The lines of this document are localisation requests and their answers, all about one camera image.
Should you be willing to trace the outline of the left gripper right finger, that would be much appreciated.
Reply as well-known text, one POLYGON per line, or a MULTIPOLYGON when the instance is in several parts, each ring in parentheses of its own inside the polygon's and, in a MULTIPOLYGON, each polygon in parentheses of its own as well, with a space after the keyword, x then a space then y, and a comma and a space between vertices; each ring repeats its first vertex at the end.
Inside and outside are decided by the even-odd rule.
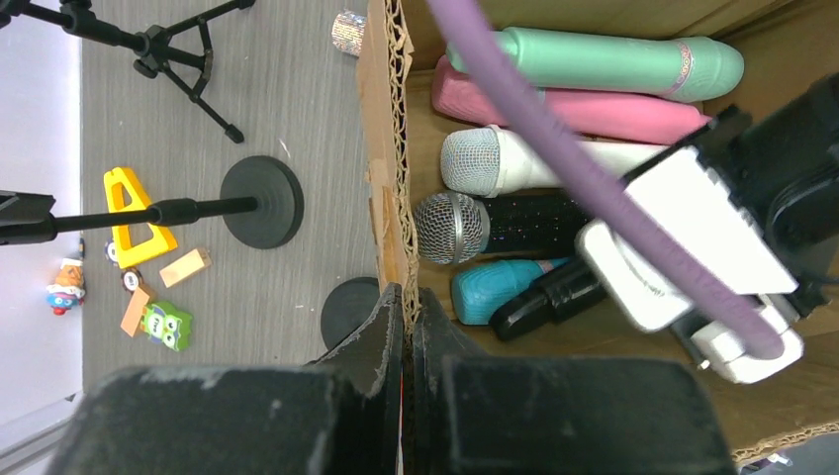
POLYGON ((733 474, 716 413, 683 365, 500 357, 428 289, 413 332, 418 474, 733 474))

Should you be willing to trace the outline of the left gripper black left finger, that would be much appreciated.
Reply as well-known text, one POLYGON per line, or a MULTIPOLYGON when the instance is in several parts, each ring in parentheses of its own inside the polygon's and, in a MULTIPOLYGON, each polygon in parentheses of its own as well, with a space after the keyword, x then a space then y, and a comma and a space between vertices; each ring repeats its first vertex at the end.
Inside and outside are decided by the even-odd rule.
POLYGON ((302 366, 135 367, 82 400, 51 474, 394 474, 402 289, 302 366))

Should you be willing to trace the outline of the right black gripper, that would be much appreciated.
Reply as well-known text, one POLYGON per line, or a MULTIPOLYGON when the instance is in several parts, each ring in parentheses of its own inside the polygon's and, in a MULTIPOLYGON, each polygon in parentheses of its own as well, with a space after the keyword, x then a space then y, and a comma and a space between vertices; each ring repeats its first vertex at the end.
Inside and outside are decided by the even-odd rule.
POLYGON ((792 306, 807 317, 827 304, 823 289, 838 279, 808 255, 838 235, 838 76, 758 124, 731 106, 696 132, 694 145, 797 281, 792 306))

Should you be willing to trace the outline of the black mic stand front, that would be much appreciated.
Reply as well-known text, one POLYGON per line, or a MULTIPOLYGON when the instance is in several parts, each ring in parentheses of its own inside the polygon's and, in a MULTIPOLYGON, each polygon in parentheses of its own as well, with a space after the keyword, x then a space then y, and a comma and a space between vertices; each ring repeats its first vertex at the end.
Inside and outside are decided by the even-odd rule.
POLYGON ((321 310, 322 340, 332 350, 359 328, 371 315, 380 296, 374 277, 357 277, 336 286, 321 310))

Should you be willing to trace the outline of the pink microphone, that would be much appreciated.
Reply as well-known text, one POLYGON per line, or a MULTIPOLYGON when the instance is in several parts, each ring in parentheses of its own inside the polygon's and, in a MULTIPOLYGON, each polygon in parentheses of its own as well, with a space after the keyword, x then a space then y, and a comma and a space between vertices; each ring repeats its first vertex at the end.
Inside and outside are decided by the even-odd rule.
MULTIPOLYGON (((576 132, 635 143, 672 144, 710 121, 693 105, 651 96, 587 90, 540 89, 548 108, 576 132)), ((434 69, 431 104, 452 119, 507 128, 481 89, 443 56, 434 69)))

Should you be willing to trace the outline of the teal microphone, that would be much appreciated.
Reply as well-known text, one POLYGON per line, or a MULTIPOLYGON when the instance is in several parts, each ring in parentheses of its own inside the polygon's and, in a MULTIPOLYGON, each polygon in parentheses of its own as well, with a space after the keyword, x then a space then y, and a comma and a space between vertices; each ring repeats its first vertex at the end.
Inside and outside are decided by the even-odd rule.
POLYGON ((654 41, 508 27, 494 32, 494 38, 519 73, 539 88, 695 103, 729 93, 745 69, 737 49, 707 37, 654 41))

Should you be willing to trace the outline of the black sparkle grille microphone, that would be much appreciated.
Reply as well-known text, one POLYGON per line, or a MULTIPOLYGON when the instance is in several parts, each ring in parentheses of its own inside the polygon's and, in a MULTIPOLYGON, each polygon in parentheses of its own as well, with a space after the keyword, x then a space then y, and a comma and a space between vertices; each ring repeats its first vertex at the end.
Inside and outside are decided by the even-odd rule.
POLYGON ((473 198, 446 191, 426 197, 414 209, 419 255, 443 265, 481 254, 566 256, 591 220, 564 194, 473 198))

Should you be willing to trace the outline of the black mic stand round base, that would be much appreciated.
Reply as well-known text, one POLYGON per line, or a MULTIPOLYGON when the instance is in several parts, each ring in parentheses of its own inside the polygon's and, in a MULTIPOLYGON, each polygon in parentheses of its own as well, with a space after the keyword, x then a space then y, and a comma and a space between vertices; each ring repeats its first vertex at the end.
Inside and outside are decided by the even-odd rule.
POLYGON ((1 243, 52 241, 61 233, 112 226, 150 224, 175 227, 222 216, 230 233, 243 244, 271 249, 291 240, 305 215, 303 188, 283 161, 266 155, 246 157, 227 172, 218 200, 178 198, 139 211, 56 217, 50 195, 1 192, 1 243))

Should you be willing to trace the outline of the glitter microphone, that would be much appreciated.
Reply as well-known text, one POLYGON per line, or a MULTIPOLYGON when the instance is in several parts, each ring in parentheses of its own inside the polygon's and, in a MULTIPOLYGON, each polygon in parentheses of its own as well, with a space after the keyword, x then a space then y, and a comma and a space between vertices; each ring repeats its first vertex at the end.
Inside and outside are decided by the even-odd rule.
POLYGON ((366 24, 364 15, 349 10, 339 13, 331 27, 332 44, 342 53, 359 57, 366 24))

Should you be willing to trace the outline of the black tripod shock mount stand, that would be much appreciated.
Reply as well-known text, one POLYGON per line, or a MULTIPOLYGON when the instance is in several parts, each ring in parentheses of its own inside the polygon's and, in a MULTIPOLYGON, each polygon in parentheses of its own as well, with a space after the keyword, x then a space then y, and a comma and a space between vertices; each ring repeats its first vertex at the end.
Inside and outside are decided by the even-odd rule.
POLYGON ((30 0, 3 0, 1 26, 8 26, 14 18, 25 16, 56 25, 74 37, 110 47, 131 50, 137 58, 134 69, 140 75, 154 79, 164 74, 188 99, 202 109, 233 143, 243 143, 244 134, 226 121, 203 98, 214 66, 214 49, 209 23, 235 10, 246 10, 254 0, 228 1, 213 9, 192 16, 168 27, 153 25, 144 32, 129 33, 99 19, 89 1, 62 1, 55 11, 34 4, 30 0), (202 52, 191 53, 173 47, 171 40, 196 29, 202 42, 202 52))

